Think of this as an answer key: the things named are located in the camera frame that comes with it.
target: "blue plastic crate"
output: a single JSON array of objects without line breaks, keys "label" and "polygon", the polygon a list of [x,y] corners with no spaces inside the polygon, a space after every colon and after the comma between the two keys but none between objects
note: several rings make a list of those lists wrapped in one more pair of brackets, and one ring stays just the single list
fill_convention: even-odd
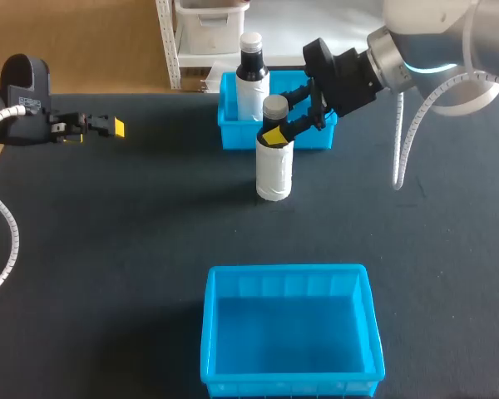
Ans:
[{"label": "blue plastic crate", "polygon": [[[238,121],[238,108],[236,103],[236,75],[227,72],[222,76],[220,83],[220,104],[218,105],[218,126],[222,130],[222,145],[224,150],[251,150],[255,148],[255,138],[262,122]],[[307,84],[307,76],[303,71],[271,71],[270,94],[280,94],[292,91]],[[290,113],[289,121],[307,115],[310,99],[300,102]],[[335,113],[327,115],[327,126],[318,131],[310,128],[296,137],[295,149],[328,150],[333,146],[334,128],[338,123]]]},{"label": "blue plastic crate", "polygon": [[383,378],[364,266],[209,272],[201,380],[211,397],[373,396]]}]

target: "bottle cap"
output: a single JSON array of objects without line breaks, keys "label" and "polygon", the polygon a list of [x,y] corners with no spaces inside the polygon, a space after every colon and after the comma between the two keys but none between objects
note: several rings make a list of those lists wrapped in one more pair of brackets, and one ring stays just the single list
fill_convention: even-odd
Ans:
[{"label": "bottle cap", "polygon": [[240,50],[243,52],[259,52],[263,48],[263,37],[257,32],[242,33],[240,36]]},{"label": "bottle cap", "polygon": [[263,101],[263,116],[272,120],[285,118],[289,114],[289,102],[279,94],[267,96]]}]

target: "white storage drawer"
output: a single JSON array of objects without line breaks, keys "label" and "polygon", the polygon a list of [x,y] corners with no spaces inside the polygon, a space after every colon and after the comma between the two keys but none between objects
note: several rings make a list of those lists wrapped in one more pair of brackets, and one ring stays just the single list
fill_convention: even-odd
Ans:
[{"label": "white storage drawer", "polygon": [[190,53],[238,52],[249,6],[237,0],[176,0],[178,23],[183,24]]}]

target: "black table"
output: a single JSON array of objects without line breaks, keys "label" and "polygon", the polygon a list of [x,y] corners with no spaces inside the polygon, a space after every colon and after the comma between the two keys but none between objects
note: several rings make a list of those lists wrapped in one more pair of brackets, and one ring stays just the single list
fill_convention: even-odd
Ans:
[{"label": "black table", "polygon": [[[61,111],[117,114],[127,139],[3,152],[21,251],[0,289],[0,398],[205,398],[209,268],[288,263],[366,265],[378,397],[498,397],[499,98],[429,115],[396,193],[382,94],[339,122],[333,150],[295,154],[278,204],[255,198],[253,153],[221,150],[217,101],[57,96]],[[8,251],[0,215],[0,271]]]}]

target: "white cylindrical bottle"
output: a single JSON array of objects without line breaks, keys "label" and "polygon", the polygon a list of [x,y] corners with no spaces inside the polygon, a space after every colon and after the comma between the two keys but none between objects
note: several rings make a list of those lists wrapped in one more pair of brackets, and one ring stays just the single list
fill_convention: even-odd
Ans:
[{"label": "white cylindrical bottle", "polygon": [[263,101],[268,95],[269,71],[263,60],[262,37],[257,32],[243,33],[236,70],[239,121],[262,121]]},{"label": "white cylindrical bottle", "polygon": [[292,190],[294,142],[268,145],[263,137],[287,121],[289,103],[283,96],[269,96],[263,103],[263,129],[257,135],[257,194],[268,201],[281,201]]}]

